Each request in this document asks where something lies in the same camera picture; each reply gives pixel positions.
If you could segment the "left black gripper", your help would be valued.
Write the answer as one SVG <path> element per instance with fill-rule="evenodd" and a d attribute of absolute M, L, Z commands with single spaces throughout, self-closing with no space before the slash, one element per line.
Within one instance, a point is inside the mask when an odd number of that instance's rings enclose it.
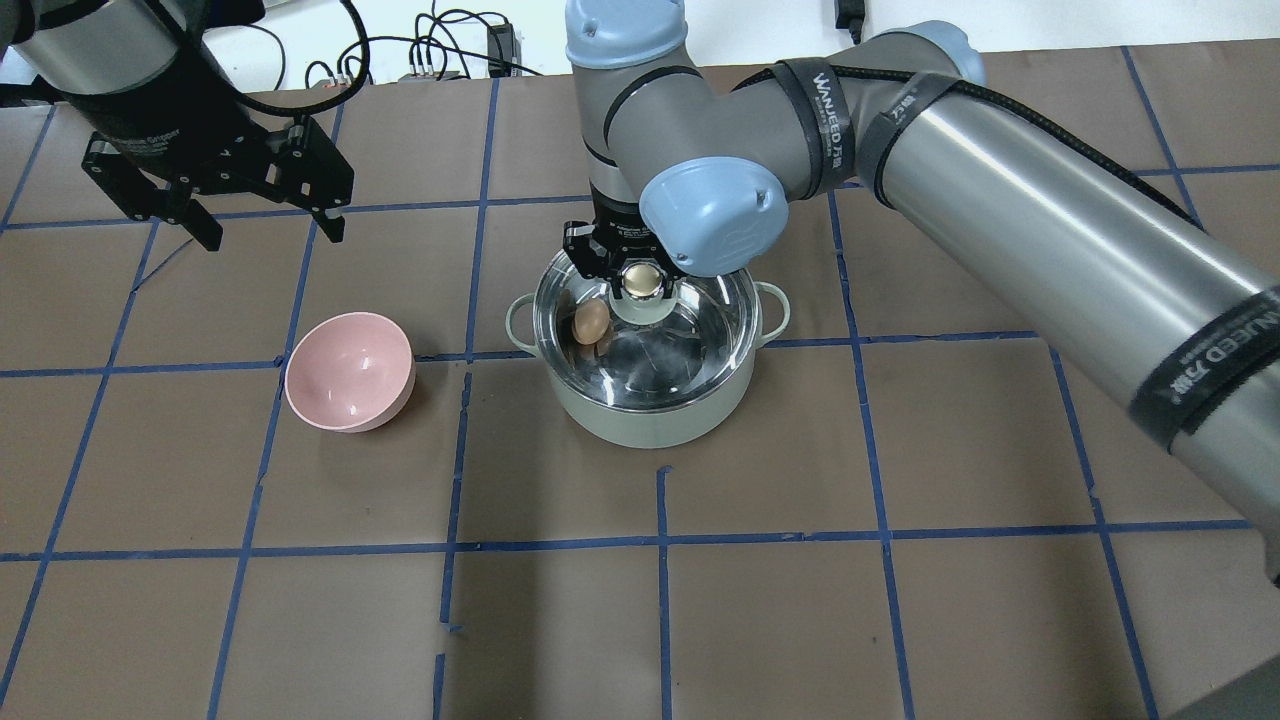
<path fill-rule="evenodd" d="M 261 127 L 209 60 L 173 60 L 134 87 L 84 94 L 81 114 L 95 129 L 82 167 L 128 217 L 180 219 L 192 240 L 216 252 L 219 222 L 195 197 L 177 211 L 157 187 L 165 181 L 192 195 L 255 193 L 292 204 L 314 211 L 332 243 L 344 241 L 351 164 L 311 117 L 279 131 Z"/>

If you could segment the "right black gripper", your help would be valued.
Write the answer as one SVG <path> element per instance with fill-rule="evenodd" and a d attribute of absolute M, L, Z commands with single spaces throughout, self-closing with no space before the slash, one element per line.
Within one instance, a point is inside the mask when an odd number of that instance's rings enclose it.
<path fill-rule="evenodd" d="M 562 250 L 577 273 L 586 279 L 620 283 L 623 272 L 637 263 L 657 266 L 666 281 L 689 277 L 643 223 L 605 219 L 566 222 Z"/>

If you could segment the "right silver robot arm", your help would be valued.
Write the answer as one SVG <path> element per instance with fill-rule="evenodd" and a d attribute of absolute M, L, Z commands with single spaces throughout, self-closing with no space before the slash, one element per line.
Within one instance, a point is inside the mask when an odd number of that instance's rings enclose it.
<path fill-rule="evenodd" d="M 1277 278 L 986 85 L 960 28 L 891 29 L 717 94 L 681 1 L 570 1 L 566 55 L 602 219 L 564 250 L 614 295 L 744 269 L 792 201 L 859 181 L 1261 534 L 1277 579 Z"/>

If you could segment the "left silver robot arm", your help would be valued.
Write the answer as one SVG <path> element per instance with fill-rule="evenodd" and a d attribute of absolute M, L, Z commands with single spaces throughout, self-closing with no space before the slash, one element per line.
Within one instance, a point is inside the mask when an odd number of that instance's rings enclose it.
<path fill-rule="evenodd" d="M 5 1 L 3 47 L 92 127 L 81 165 L 127 217 L 179 225 L 209 251 L 223 229 L 204 196 L 252 193 L 310 214 L 334 243 L 355 170 L 317 123 L 337 96 L 275 106 L 241 92 L 204 44 L 262 18 L 261 1 Z"/>

